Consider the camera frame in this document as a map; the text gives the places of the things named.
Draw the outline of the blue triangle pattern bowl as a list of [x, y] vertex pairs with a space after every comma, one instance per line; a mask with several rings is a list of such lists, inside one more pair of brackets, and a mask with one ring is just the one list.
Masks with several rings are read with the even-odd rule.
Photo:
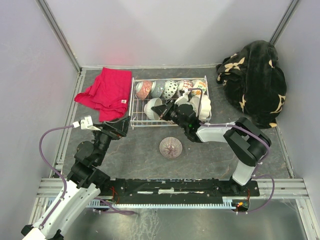
[[152, 98], [160, 98], [164, 92], [164, 89], [165, 89], [165, 85], [166, 85], [166, 82], [164, 80], [155, 80], [153, 83], [152, 83], [152, 87], [151, 87], [151, 97]]

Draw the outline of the dark scalloped floral bowl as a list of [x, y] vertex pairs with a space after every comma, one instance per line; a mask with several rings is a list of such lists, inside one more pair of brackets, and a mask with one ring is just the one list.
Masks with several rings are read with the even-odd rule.
[[140, 100], [146, 99], [152, 89], [152, 85], [153, 83], [150, 80], [138, 82], [135, 87], [136, 97]]

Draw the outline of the black diamond pattern bowl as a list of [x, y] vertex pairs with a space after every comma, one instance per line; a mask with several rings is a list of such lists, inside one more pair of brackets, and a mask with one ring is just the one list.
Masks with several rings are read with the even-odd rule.
[[178, 90], [178, 82], [175, 80], [167, 80], [165, 82], [164, 91], [162, 93], [162, 97], [165, 100], [171, 99]]

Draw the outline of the plain white bowl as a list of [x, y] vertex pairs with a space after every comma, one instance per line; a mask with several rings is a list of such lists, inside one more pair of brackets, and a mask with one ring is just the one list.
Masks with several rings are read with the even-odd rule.
[[152, 107], [160, 105], [162, 105], [162, 100], [160, 98], [152, 98], [147, 102], [147, 104], [144, 106], [144, 113], [148, 119], [155, 121], [160, 120], [160, 117], [152, 110]]

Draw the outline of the cream scalloped bowl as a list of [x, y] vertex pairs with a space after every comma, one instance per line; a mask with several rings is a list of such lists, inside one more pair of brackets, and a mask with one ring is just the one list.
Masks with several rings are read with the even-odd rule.
[[200, 95], [196, 95], [189, 102], [193, 106], [193, 110], [199, 120], [204, 121], [210, 116], [212, 109], [211, 100], [207, 95], [203, 94], [201, 98]]

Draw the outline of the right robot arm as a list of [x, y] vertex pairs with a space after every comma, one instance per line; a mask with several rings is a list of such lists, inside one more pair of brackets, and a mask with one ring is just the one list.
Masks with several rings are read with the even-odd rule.
[[168, 101], [153, 106], [151, 110], [164, 121], [172, 121], [184, 130], [186, 137], [194, 143], [227, 143], [238, 158], [231, 176], [229, 189], [236, 196], [248, 189], [257, 164], [267, 156], [271, 140], [249, 119], [241, 117], [235, 122], [203, 123], [190, 103], [176, 104]]

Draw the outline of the red lattice pattern bowl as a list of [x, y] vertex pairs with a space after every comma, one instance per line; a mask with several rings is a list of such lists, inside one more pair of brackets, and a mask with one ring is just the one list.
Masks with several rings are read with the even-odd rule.
[[190, 80], [180, 80], [178, 81], [178, 87], [177, 87], [177, 96], [181, 97], [182, 94], [185, 92], [185, 90], [193, 88], [193, 83]]

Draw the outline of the orange flower leaf bowl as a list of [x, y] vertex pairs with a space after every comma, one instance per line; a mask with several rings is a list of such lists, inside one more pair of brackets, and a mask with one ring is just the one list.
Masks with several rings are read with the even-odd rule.
[[195, 80], [192, 80], [191, 82], [192, 82], [193, 88], [196, 88], [196, 90], [192, 90], [190, 93], [192, 97], [206, 93], [207, 85], [202, 79], [195, 79]]

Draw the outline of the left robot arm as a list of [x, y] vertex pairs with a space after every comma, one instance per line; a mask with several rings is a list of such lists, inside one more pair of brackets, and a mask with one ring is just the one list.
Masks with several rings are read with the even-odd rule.
[[77, 146], [75, 162], [67, 177], [63, 177], [52, 165], [49, 166], [61, 178], [63, 187], [39, 220], [23, 227], [21, 234], [25, 240], [62, 240], [88, 203], [98, 195], [106, 195], [110, 191], [111, 178], [98, 167], [102, 164], [111, 141], [126, 137], [129, 125], [128, 116], [97, 124], [88, 115], [62, 127], [90, 130], [94, 139], [82, 141]]

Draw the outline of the white wire dish rack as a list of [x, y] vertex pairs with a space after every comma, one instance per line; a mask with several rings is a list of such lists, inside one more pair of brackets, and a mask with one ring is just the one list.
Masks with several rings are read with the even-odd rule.
[[209, 88], [208, 88], [208, 81], [207, 77], [183, 77], [183, 78], [154, 78], [154, 79], [135, 79], [132, 78], [131, 84], [131, 96], [130, 96], [130, 107], [129, 107], [129, 115], [131, 117], [130, 124], [132, 129], [138, 127], [171, 127], [176, 126], [173, 121], [165, 121], [162, 119], [150, 119], [146, 112], [145, 106], [147, 103], [153, 99], [152, 91], [149, 92], [148, 96], [145, 99], [140, 99], [137, 97], [137, 90], [141, 88], [144, 81], [150, 81], [152, 83], [157, 84], [157, 82], [165, 83], [167, 81], [197, 81], [201, 80], [206, 87], [206, 91], [204, 92], [205, 95], [209, 96]]

